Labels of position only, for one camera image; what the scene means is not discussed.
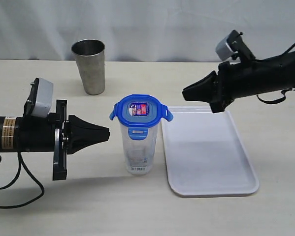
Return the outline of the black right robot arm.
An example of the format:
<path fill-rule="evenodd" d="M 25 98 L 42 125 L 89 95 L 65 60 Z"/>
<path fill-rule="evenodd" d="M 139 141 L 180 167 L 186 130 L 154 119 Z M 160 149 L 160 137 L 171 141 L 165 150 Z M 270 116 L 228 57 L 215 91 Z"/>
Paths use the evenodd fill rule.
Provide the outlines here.
<path fill-rule="evenodd" d="M 279 90 L 282 94 L 295 90 L 295 51 L 263 61 L 222 62 L 217 71 L 185 87 L 182 95 L 220 113 L 236 99 Z"/>

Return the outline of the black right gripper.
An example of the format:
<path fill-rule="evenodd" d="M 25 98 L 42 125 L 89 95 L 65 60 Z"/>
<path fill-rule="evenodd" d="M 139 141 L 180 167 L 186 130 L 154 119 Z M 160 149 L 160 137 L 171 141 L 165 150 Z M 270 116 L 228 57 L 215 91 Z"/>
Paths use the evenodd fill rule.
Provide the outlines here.
<path fill-rule="evenodd" d="M 209 103 L 213 113 L 224 112 L 235 99 L 260 94 L 262 78 L 254 62 L 222 62 L 217 71 L 185 87 L 184 100 Z"/>

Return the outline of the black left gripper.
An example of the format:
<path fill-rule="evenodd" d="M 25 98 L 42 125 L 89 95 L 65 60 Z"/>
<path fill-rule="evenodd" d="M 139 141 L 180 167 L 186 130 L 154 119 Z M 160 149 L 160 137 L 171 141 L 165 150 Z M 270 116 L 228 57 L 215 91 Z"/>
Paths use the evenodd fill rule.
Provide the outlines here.
<path fill-rule="evenodd" d="M 52 152 L 52 180 L 65 180 L 67 177 L 67 157 L 65 125 L 67 122 L 67 101 L 57 100 L 56 111 L 47 117 L 32 116 L 38 78 L 31 82 L 31 91 L 24 104 L 24 112 L 19 126 L 19 148 L 26 152 Z M 108 141 L 110 130 L 107 127 L 86 122 L 75 115 L 69 115 L 72 138 L 67 153 L 74 154 L 89 146 Z"/>

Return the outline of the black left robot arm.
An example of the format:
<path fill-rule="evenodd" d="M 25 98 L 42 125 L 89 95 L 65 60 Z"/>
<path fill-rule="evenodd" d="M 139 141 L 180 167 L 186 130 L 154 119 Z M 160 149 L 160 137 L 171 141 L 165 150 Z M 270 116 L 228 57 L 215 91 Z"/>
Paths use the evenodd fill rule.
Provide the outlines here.
<path fill-rule="evenodd" d="M 50 112 L 53 83 L 35 78 L 21 117 L 0 116 L 0 152 L 52 152 L 53 180 L 67 177 L 67 155 L 109 139 L 109 128 L 67 115 L 66 100 Z"/>

